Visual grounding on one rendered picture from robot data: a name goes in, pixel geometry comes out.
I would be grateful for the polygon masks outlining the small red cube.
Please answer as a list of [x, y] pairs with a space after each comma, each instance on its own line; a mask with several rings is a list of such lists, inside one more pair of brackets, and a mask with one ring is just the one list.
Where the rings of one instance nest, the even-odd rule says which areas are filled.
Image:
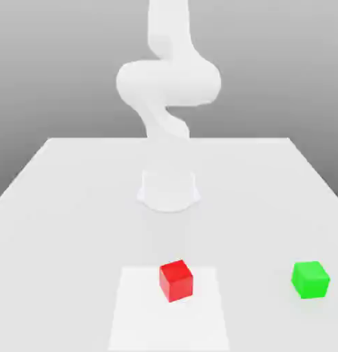
[[169, 303], [193, 295], [193, 274], [183, 260], [159, 267], [159, 285]]

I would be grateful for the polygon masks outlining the small green cube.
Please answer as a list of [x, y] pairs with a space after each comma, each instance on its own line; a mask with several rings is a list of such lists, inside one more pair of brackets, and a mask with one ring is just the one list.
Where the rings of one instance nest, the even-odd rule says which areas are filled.
[[291, 283], [301, 299], [323, 298], [328, 291], [330, 277], [319, 261], [296, 262]]

